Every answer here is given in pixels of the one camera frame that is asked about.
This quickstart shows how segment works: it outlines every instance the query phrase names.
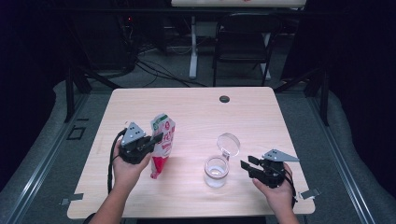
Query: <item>chair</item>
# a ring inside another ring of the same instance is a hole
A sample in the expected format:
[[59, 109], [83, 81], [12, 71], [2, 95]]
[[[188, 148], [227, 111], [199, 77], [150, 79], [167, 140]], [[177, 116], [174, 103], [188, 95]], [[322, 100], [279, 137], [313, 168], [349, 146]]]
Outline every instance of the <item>chair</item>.
[[[262, 86], [264, 86], [274, 39], [281, 29], [282, 22], [275, 15], [233, 13], [222, 17], [216, 28], [215, 55], [212, 63], [213, 86], [216, 86], [218, 79], [218, 62], [255, 63], [253, 69], [259, 63], [266, 63], [262, 74]], [[264, 34], [269, 35], [268, 41], [264, 40]]]

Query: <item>black cable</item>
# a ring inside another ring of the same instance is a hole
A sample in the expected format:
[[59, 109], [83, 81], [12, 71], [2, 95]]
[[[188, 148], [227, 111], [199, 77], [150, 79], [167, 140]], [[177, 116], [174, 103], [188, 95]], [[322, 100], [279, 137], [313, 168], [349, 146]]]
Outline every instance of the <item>black cable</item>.
[[150, 84], [154, 83], [155, 80], [157, 80], [157, 78], [158, 78], [158, 73], [157, 73], [157, 76], [154, 76], [154, 79], [152, 79], [148, 84], [142, 86], [142, 88], [145, 88], [145, 87], [149, 86]]
[[133, 60], [134, 60], [134, 63], [133, 64], [128, 64], [124, 69], [122, 69], [122, 71], [114, 73], [114, 74], [101, 75], [101, 76], [105, 77], [107, 79], [126, 76], [129, 73], [131, 73], [132, 71], [134, 71], [134, 67], [136, 66], [136, 62], [137, 62], [137, 57], [136, 56], [132, 56], [131, 59], [127, 60], [127, 61], [131, 61], [131, 62]]
[[293, 194], [293, 197], [292, 197], [292, 199], [291, 199], [291, 208], [293, 208], [293, 207], [294, 207], [294, 204], [297, 203], [298, 201], [297, 201], [297, 199], [296, 199], [297, 192], [296, 192], [296, 188], [294, 187], [293, 177], [291, 176], [291, 173], [289, 173], [289, 171], [286, 170], [286, 169], [284, 168], [284, 170], [286, 171], [286, 173], [288, 173], [288, 175], [290, 176], [290, 178], [288, 178], [286, 175], [280, 173], [278, 170], [274, 169], [273, 167], [266, 166], [266, 165], [264, 165], [264, 166], [265, 166], [265, 168], [268, 168], [268, 169], [270, 169], [270, 170], [276, 172], [277, 174], [281, 175], [284, 179], [286, 179], [286, 181], [289, 182], [289, 184], [290, 184], [290, 186], [291, 186], [291, 191], [292, 191], [292, 194]]
[[[162, 74], [162, 75], [165, 75], [165, 77], [160, 76], [160, 75], [154, 75], [154, 74], [150, 73], [148, 70], [146, 70], [146, 69], [144, 69], [143, 67], [141, 67], [141, 66], [139, 65], [140, 63], [143, 64], [143, 65], [145, 65], [147, 68], [149, 68], [149, 69], [151, 69], [151, 70], [153, 70], [153, 71], [156, 71], [157, 73], [160, 73], [160, 74]], [[177, 77], [173, 77], [173, 76], [168, 75], [168, 74], [166, 74], [166, 73], [164, 73], [164, 72], [161, 72], [161, 71], [155, 69], [154, 67], [150, 66], [149, 64], [147, 64], [147, 63], [145, 63], [145, 62], [139, 61], [138, 64], [137, 64], [137, 66], [140, 67], [141, 69], [143, 69], [144, 71], [148, 72], [149, 74], [152, 74], [152, 75], [158, 76], [158, 77], [162, 77], [162, 78], [166, 78], [166, 79], [175, 80], [175, 81], [180, 82], [182, 85], [184, 85], [184, 86], [186, 86], [186, 87], [189, 87], [189, 85], [188, 85], [184, 80], [181, 80], [181, 79], [179, 79], [179, 78], [177, 78]]]
[[117, 141], [119, 140], [120, 136], [125, 135], [126, 133], [126, 128], [119, 132], [117, 134], [117, 137], [114, 139], [113, 146], [111, 146], [110, 150], [110, 160], [108, 162], [108, 173], [107, 173], [107, 193], [110, 193], [110, 191], [113, 189], [113, 161], [119, 156], [117, 155], [116, 157], [113, 158], [114, 154], [114, 148], [117, 144]]
[[199, 85], [199, 86], [202, 86], [202, 87], [206, 87], [206, 85], [204, 85], [204, 84], [202, 84], [202, 83], [199, 83], [199, 82], [196, 82], [196, 81], [189, 81], [189, 80], [185, 80], [185, 79], [176, 77], [175, 75], [173, 75], [171, 72], [169, 72], [168, 70], [166, 70], [163, 66], [161, 66], [161, 65], [158, 64], [158, 63], [154, 63], [154, 62], [151, 62], [151, 61], [147, 61], [147, 62], [148, 62], [148, 63], [156, 64], [157, 66], [160, 66], [163, 70], [165, 70], [165, 71], [168, 73], [168, 74], [166, 74], [165, 72], [159, 71], [159, 70], [155, 69], [153, 66], [147, 64], [146, 62], [143, 62], [143, 61], [140, 61], [140, 60], [138, 61], [138, 63], [142, 63], [142, 64], [145, 65], [147, 68], [149, 68], [149, 69], [151, 69], [151, 70], [154, 70], [154, 71], [156, 71], [156, 72], [158, 72], [158, 73], [163, 74], [163, 75], [166, 76], [166, 77], [162, 77], [162, 76], [159, 76], [159, 77], [178, 81], [178, 82], [180, 82], [181, 84], [183, 84], [183, 85], [185, 85], [185, 86], [187, 86], [187, 87], [189, 87], [189, 85], [188, 85], [187, 83]]

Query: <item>clear plastic cup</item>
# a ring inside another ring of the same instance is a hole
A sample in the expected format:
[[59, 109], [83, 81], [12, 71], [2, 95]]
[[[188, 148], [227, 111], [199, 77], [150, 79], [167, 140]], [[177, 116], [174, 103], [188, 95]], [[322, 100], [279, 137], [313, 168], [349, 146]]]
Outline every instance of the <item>clear plastic cup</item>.
[[223, 156], [210, 157], [205, 163], [205, 182], [209, 187], [220, 188], [230, 170], [228, 161]]

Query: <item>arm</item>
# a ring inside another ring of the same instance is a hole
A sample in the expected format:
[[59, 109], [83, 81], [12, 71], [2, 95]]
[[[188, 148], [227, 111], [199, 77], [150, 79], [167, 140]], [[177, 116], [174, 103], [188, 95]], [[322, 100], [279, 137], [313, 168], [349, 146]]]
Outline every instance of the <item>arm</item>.
[[126, 200], [137, 183], [140, 173], [149, 164], [150, 153], [139, 164], [131, 164], [118, 157], [120, 141], [114, 148], [115, 183], [90, 223], [120, 223]]
[[[291, 175], [291, 169], [285, 163], [285, 169]], [[297, 217], [291, 208], [292, 189], [288, 181], [283, 181], [282, 185], [275, 189], [270, 189], [264, 185], [260, 180], [253, 178], [253, 184], [259, 189], [267, 198], [267, 202], [274, 211], [279, 224], [299, 223]]]

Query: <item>hand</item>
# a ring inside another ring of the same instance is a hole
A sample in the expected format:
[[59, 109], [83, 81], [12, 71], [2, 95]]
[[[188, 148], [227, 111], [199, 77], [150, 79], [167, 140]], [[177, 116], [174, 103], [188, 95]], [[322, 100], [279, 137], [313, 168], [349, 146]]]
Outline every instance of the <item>hand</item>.
[[147, 154], [139, 164], [125, 162], [121, 157], [118, 156], [119, 153], [120, 141], [117, 142], [113, 153], [113, 158], [116, 158], [113, 161], [115, 179], [113, 190], [122, 190], [129, 194], [136, 185], [143, 169], [145, 169], [145, 167], [149, 164], [151, 153]]
[[[290, 175], [286, 173], [286, 176], [291, 180], [291, 169], [286, 163], [284, 163], [284, 166], [285, 169], [290, 173]], [[265, 195], [267, 202], [274, 211], [279, 223], [294, 223], [294, 221], [297, 221], [297, 218], [295, 218], [291, 208], [291, 200], [293, 195], [291, 185], [288, 181], [284, 180], [283, 183], [275, 189], [269, 188], [256, 178], [253, 178], [253, 184]]]

